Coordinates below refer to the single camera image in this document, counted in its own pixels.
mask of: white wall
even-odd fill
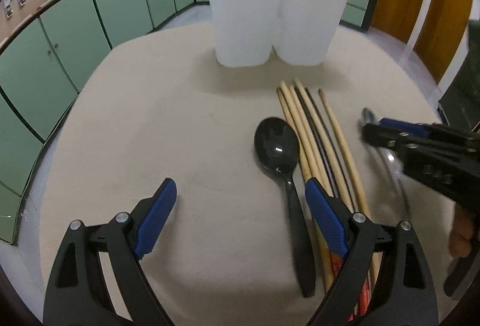
[[[472,9],[470,11],[470,19],[471,20],[480,19],[480,0],[473,0]],[[457,75],[458,71],[460,70],[460,67],[462,66],[465,60],[465,57],[467,56],[468,51],[469,51],[469,47],[468,47],[468,27],[467,27],[463,34],[460,45],[457,48],[457,52],[455,52],[455,55],[452,61],[450,62],[448,69],[446,70],[442,79],[438,83],[438,88],[442,93],[446,92],[446,90],[452,83],[453,79]]]

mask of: beige tablecloth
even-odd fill
[[[43,277],[47,281],[70,221],[108,222],[171,177],[178,186],[176,206],[141,266],[173,321],[304,325],[323,297],[320,263],[315,297],[303,299],[283,186],[262,173],[253,149],[257,124],[283,117],[275,88],[298,76],[311,92],[324,89],[379,223],[396,224],[402,203],[361,141],[362,108],[412,122],[437,119],[404,71],[365,35],[347,28],[338,28],[327,60],[316,67],[292,67],[273,54],[263,66],[228,69],[217,63],[214,46],[212,25],[200,23],[125,43],[100,64],[55,153],[41,210]],[[299,173],[296,184],[302,196]],[[405,186],[444,313],[451,306],[441,284],[450,260],[452,204],[415,181],[406,179]],[[107,266],[115,307],[128,317]]]

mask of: wooden chopstick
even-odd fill
[[[315,161],[314,152],[310,146],[309,138],[307,136],[305,128],[303,127],[302,120],[293,101],[293,97],[291,96],[291,92],[287,88],[285,82],[281,82],[280,90],[277,90],[277,93],[280,100],[280,105],[282,106],[282,110],[285,114],[286,121],[296,131],[298,135],[298,140],[301,144],[301,151],[303,149],[305,153],[303,157],[302,154],[300,155],[303,179],[304,181],[307,181],[313,175],[320,181],[320,173],[318,165]],[[330,286],[333,284],[334,280],[332,264],[330,260],[330,252],[328,251],[327,243],[325,242],[325,239],[323,238],[323,235],[320,232],[320,229],[318,228],[318,225],[316,223],[315,229],[318,237],[318,245],[320,248],[320,257],[322,259],[323,285],[325,287],[325,292],[327,292],[328,289],[330,289]]]
[[[335,137],[337,138],[338,146],[340,147],[340,150],[343,155],[343,159],[345,161],[346,169],[350,174],[352,187],[354,189],[355,196],[357,198],[359,210],[365,216],[367,216],[368,218],[371,218],[370,208],[368,206],[367,199],[365,197],[365,190],[363,188],[360,175],[358,173],[357,167],[353,160],[352,153],[350,152],[349,145],[347,144],[347,141],[345,139],[345,135],[342,132],[342,129],[340,128],[340,124],[338,123],[337,118],[333,113],[332,107],[330,106],[330,104],[328,103],[325,97],[325,94],[321,89],[318,90],[318,94],[323,103],[323,106],[325,107],[325,111],[327,112],[327,116],[330,120],[330,123],[332,124]],[[374,254],[371,259],[371,267],[370,267],[372,287],[375,285],[375,282],[377,281],[379,268],[380,268],[380,262],[379,262],[378,256]]]
[[[352,205],[353,205],[353,211],[359,211],[358,204],[357,204],[357,201],[355,199],[355,195],[353,193],[353,189],[351,188],[351,185],[349,185],[349,180],[348,180],[348,177],[347,177],[348,176],[347,169],[344,168],[344,164],[342,165],[343,160],[340,160],[340,157],[341,157],[342,153],[338,151],[338,146],[336,144],[334,144],[334,140],[332,139],[332,135],[330,135],[330,131],[328,130],[328,127],[327,127],[325,121],[323,120],[323,117],[320,113],[320,110],[317,107],[317,103],[315,103],[315,100],[314,100],[313,96],[311,95],[310,90],[308,88],[305,88],[305,92],[307,92],[307,96],[309,97],[309,99],[310,99],[310,101],[313,105],[313,108],[315,109],[315,113],[317,114],[318,118],[320,119],[320,123],[322,124],[322,127],[325,130],[325,134],[328,138],[328,142],[329,142],[330,146],[332,146],[333,152],[335,154],[336,162],[338,162],[338,165],[340,166],[340,171],[342,173],[341,177],[343,178],[343,181],[346,185],[346,188],[347,188],[347,191],[348,191],[348,194],[349,194],[349,197],[350,197],[350,201],[352,202]]]
[[[295,122],[293,121],[292,114],[290,113],[289,107],[287,105],[287,102],[285,101],[285,97],[283,96],[283,93],[280,90],[280,88],[277,88],[277,95],[278,95],[278,100],[280,101],[280,106],[282,107],[283,114],[285,115],[286,122],[297,134],[298,143],[300,144],[300,159],[299,159],[300,169],[303,175],[303,181],[307,182],[311,177],[311,170],[310,170],[310,166],[308,165],[308,160],[305,154],[305,150],[303,149],[303,143],[299,137],[297,126],[295,126]]]
[[[337,157],[335,156],[335,152],[333,150],[333,147],[328,140],[328,137],[326,135],[325,128],[323,127],[322,123],[320,122],[320,118],[318,117],[317,113],[315,112],[315,108],[313,104],[310,101],[310,98],[307,95],[307,92],[305,91],[305,88],[303,87],[302,83],[298,80],[298,78],[293,79],[295,85],[297,86],[303,101],[305,102],[305,105],[308,108],[308,111],[310,112],[310,116],[313,119],[313,122],[315,124],[315,128],[318,131],[318,134],[320,135],[320,138],[322,140],[322,144],[325,148],[325,152],[327,154],[327,159],[328,162],[330,163],[330,166],[333,170],[335,180],[337,182],[338,186],[338,192],[340,194],[340,199],[343,201],[343,203],[348,207],[350,212],[354,212],[352,200],[350,199],[350,194],[349,194],[349,189],[347,187],[347,183],[345,181],[345,178],[343,177],[342,174],[342,169],[340,168],[340,163],[337,160]]]
[[[318,134],[318,131],[315,127],[314,120],[311,117],[311,114],[307,108],[307,105],[305,104],[305,101],[303,100],[303,97],[300,94],[300,91],[298,90],[297,87],[295,87],[295,93],[297,94],[298,101],[300,102],[302,111],[307,118],[308,126],[311,129],[313,138],[315,139],[315,144],[317,145],[318,152],[320,153],[323,166],[325,167],[325,172],[327,174],[328,182],[330,183],[330,186],[332,188],[332,196],[340,198],[340,193],[338,192],[338,187],[337,187],[337,181],[335,180],[335,176],[332,172],[332,167],[330,166],[330,162],[328,162],[327,153],[325,152],[325,147],[323,146],[322,140],[320,139],[320,135]]]

